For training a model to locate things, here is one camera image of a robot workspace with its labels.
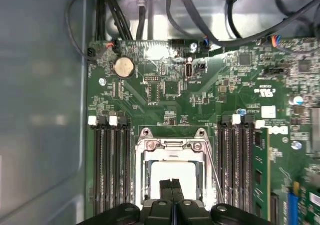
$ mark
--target silver metal frame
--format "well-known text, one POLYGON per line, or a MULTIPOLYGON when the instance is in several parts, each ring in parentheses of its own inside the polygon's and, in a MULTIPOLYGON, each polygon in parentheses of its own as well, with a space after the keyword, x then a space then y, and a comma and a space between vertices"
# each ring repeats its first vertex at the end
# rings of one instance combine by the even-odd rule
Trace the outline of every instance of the silver metal frame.
POLYGON ((142 129, 135 147, 135 204, 142 208, 146 195, 146 163, 149 161, 199 162, 203 166, 203 203, 215 203, 213 170, 207 147, 212 147, 207 131, 200 128, 194 138, 156 138, 150 128, 142 129))

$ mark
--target usb port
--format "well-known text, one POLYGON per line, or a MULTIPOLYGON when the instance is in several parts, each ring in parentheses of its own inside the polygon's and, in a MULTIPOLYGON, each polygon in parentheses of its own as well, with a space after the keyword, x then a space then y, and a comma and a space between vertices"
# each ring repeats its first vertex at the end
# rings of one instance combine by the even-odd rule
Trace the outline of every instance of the usb port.
POLYGON ((187 78, 191 78, 192 77, 192 63, 187 63, 185 65, 185 76, 187 78))

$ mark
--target blue wire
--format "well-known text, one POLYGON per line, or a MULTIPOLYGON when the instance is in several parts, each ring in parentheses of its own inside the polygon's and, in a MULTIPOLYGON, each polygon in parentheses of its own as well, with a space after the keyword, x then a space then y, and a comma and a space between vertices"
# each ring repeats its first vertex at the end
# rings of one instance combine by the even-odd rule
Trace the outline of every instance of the blue wire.
POLYGON ((276 45, 278 46, 281 41, 281 36, 276 36, 276 45))

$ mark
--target screw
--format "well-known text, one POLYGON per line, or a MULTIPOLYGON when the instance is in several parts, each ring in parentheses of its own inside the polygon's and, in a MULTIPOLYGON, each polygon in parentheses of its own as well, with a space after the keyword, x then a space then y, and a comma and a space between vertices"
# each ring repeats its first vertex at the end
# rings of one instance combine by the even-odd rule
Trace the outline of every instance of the screw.
POLYGON ((186 206, 191 206, 192 202, 190 202, 190 201, 184 201, 183 204, 186 205, 186 206))
POLYGON ((193 149, 196 151, 200 151, 202 149, 202 144, 197 142, 193 145, 193 149))
POLYGON ((107 81, 104 78, 100 78, 99 84, 100 84, 100 86, 105 86, 105 85, 107 85, 107 81))
POLYGON ((153 141, 148 141, 146 143, 146 149, 151 151, 154 150, 156 148, 156 144, 153 141))
POLYGON ((227 211, 227 209, 226 209, 225 206, 218 206, 217 209, 218 209, 220 212, 226 212, 226 211, 227 211))
POLYGON ((190 45, 190 53, 195 53, 198 49, 198 44, 196 44, 195 42, 194 43, 191 43, 190 45))
POLYGON ((294 150, 300 150, 302 149, 302 144, 298 141, 294 141, 292 144, 291 144, 291 147, 294 149, 294 150))

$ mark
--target capacitor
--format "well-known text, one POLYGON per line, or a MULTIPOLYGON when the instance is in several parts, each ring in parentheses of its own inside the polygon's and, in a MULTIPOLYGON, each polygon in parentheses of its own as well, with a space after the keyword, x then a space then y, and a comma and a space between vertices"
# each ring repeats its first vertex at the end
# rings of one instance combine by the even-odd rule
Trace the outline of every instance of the capacitor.
POLYGON ((236 111, 236 113, 239 114, 240 116, 245 116, 245 115, 247 115, 247 110, 239 108, 236 111))
POLYGON ((293 104, 294 104, 294 105, 301 106, 301 105, 304 104, 304 99, 302 98, 302 96, 296 96, 296 97, 293 99, 293 104))
POLYGON ((302 96, 291 96, 289 99, 290 106, 301 106, 304 104, 302 96))

